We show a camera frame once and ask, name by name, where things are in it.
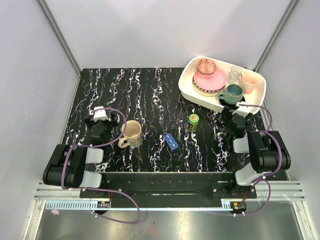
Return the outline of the green pill bottle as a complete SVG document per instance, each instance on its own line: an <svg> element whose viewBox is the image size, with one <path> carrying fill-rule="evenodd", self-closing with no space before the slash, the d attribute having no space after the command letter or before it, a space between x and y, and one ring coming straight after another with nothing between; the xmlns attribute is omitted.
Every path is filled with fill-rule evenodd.
<svg viewBox="0 0 320 240"><path fill-rule="evenodd" d="M188 131L194 133L197 130L198 123L199 123L199 116L195 113L191 114L188 118Z"/></svg>

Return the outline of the blue pill organizer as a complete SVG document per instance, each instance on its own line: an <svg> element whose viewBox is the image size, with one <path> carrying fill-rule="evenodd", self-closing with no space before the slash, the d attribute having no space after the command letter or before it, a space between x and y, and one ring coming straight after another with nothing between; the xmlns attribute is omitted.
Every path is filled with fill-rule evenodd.
<svg viewBox="0 0 320 240"><path fill-rule="evenodd" d="M178 149L178 143L176 140L173 138L173 136L168 133L164 136L164 140L167 143L168 147L170 148L171 151L175 151Z"/></svg>

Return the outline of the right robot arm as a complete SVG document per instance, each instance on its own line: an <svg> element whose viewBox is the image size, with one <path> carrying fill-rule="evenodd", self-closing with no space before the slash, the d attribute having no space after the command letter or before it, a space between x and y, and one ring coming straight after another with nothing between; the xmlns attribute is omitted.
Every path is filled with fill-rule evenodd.
<svg viewBox="0 0 320 240"><path fill-rule="evenodd" d="M241 116L229 106L224 106L222 115L226 117L227 149L233 153L248 153L250 162L242 169L232 173L227 184L228 195L239 198L245 192L245 187L254 186L266 177L288 170L291 166L290 154L278 131L271 131L273 117L264 106L256 105L269 116L266 130L248 131L246 124L252 114Z"/></svg>

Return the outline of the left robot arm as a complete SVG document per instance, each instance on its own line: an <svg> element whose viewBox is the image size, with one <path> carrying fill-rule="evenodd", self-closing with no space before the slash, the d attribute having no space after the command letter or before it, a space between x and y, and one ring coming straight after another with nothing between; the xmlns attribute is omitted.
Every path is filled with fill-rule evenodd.
<svg viewBox="0 0 320 240"><path fill-rule="evenodd" d="M102 148L116 142L110 139L111 130L118 126L116 115L107 116L102 109L103 116L96 117L96 110L84 118L88 132L83 145L58 144L44 170L42 180L50 186L65 188L79 188L85 176L85 165L90 149Z"/></svg>

